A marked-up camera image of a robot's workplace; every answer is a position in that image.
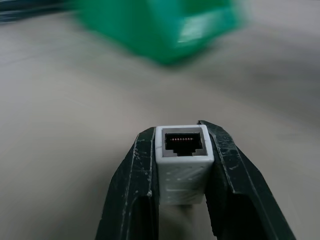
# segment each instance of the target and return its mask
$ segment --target green object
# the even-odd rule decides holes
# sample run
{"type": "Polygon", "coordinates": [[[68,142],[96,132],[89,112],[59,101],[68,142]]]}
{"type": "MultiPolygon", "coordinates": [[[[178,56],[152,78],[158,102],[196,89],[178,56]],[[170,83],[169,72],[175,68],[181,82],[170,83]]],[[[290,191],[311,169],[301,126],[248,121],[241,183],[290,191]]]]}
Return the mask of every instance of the green object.
{"type": "Polygon", "coordinates": [[[230,0],[73,0],[90,29],[172,64],[238,25],[230,0]]]}

